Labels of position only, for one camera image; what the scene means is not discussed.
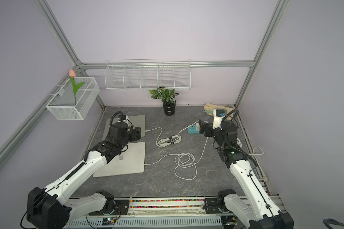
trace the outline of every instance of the black mounting plate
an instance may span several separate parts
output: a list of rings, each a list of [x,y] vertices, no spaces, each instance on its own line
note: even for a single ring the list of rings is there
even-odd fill
[[[121,215],[127,215],[127,212],[129,210],[129,200],[114,200],[116,205],[115,207],[119,207],[121,209]],[[115,209],[113,213],[110,215],[119,215],[120,211],[118,208]],[[104,215],[102,211],[94,211],[92,213],[89,213],[89,215]]]
[[[207,214],[219,213],[217,198],[205,198],[204,205],[205,205],[204,206],[205,213]]]

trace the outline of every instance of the black flower pot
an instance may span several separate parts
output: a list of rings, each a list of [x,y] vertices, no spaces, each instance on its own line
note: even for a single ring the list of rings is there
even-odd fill
[[[171,102],[164,102],[163,103],[164,113],[168,116],[174,115],[174,108],[175,107],[176,107],[175,103],[171,103]]]

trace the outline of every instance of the white cable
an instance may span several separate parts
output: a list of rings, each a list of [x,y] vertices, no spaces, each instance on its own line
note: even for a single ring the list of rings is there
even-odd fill
[[[186,126],[185,128],[183,128],[182,130],[180,130],[180,132],[178,132],[177,135],[173,135],[172,136],[172,141],[174,144],[177,144],[177,143],[180,143],[181,142],[181,139],[182,137],[180,136],[180,133],[184,130],[186,130],[187,128],[189,128],[190,126],[194,125],[195,123],[197,123],[199,120],[196,120],[193,124],[189,125],[189,126]],[[146,130],[145,132],[148,132],[148,131],[153,131],[155,129],[161,129],[161,132],[159,133],[158,135],[158,138],[156,139],[156,145],[160,148],[163,148],[163,147],[166,147],[167,145],[170,145],[172,144],[170,139],[167,138],[167,139],[161,139],[158,141],[159,137],[161,136],[162,134],[162,131],[163,129],[161,127],[157,127],[157,128],[154,128],[154,129],[151,129],[151,130]]]
[[[237,146],[242,148],[242,143],[241,143],[241,140],[239,138],[237,138]]]
[[[164,155],[161,159],[159,159],[158,161],[154,162],[154,163],[151,163],[151,164],[144,164],[144,165],[152,165],[152,164],[156,164],[158,162],[160,162],[163,158],[165,158],[166,156],[176,156],[174,158],[174,162],[177,164],[177,166],[174,168],[174,174],[178,177],[178,178],[181,178],[181,179],[184,179],[184,180],[188,180],[188,181],[191,181],[193,179],[195,179],[195,177],[197,176],[197,168],[196,168],[196,164],[199,163],[199,161],[201,160],[202,158],[202,155],[204,154],[204,151],[205,151],[205,147],[206,147],[206,143],[208,142],[208,138],[206,138],[206,141],[205,141],[205,145],[204,145],[204,149],[202,150],[202,154],[199,158],[199,160],[197,162],[195,162],[195,157],[191,154],[191,153],[179,153],[179,154],[167,154],[167,155]],[[183,156],[188,156],[188,160],[186,161],[181,161],[182,157]],[[181,168],[188,168],[188,167],[192,167],[194,166],[195,167],[195,176],[191,179],[187,179],[187,178],[183,178],[183,177],[180,177],[179,175],[176,174],[176,169],[178,167],[181,167]]]
[[[264,154],[263,149],[261,149],[261,152],[262,152],[262,153],[255,153],[256,147],[259,148],[259,149],[261,149],[260,146],[255,146],[255,147],[252,149],[252,152],[253,152],[253,153],[248,153],[248,155],[262,155],[262,154]]]

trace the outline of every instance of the wire mesh basket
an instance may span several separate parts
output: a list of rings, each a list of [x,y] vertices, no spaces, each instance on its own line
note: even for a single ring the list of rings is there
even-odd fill
[[[191,88],[190,62],[107,63],[105,87],[109,90]]]
[[[92,77],[75,77],[76,84],[84,84],[73,93],[70,79],[47,103],[46,108],[59,120],[84,120],[99,93],[97,82]]]

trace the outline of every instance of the white wall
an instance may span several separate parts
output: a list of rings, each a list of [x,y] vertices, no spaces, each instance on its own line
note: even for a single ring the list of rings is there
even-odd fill
[[[83,62],[253,60],[277,0],[48,0]]]
[[[197,105],[205,103],[233,104],[248,74],[248,67],[205,67],[191,68],[191,89],[177,90],[176,105]],[[159,105],[161,101],[151,99],[148,90],[110,91],[105,88],[104,70],[87,70],[95,77],[107,106]]]
[[[32,0],[0,0],[0,147],[72,66]],[[0,170],[0,228],[19,229],[29,191],[79,161],[99,114],[97,103],[84,121],[45,114]]]
[[[292,0],[239,106],[296,228],[344,223],[344,0]]]
[[[72,66],[33,1],[0,1],[0,148]]]

